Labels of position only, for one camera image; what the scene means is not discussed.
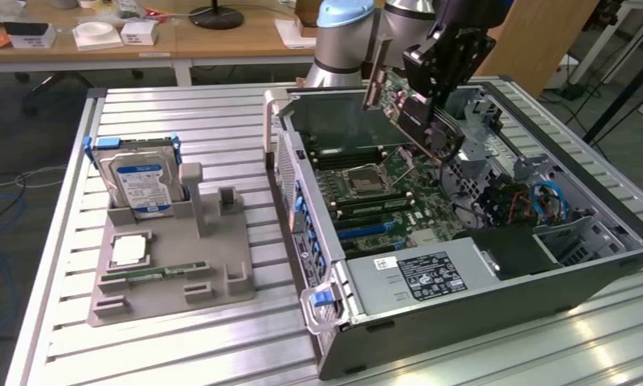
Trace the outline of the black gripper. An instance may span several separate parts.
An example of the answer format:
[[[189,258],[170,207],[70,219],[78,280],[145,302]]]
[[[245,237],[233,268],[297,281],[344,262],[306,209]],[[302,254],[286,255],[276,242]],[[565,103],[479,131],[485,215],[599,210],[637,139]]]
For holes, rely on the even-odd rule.
[[[426,38],[404,51],[409,86],[421,97],[444,103],[465,84],[495,46],[487,35],[509,14],[505,0],[450,0],[436,7]]]

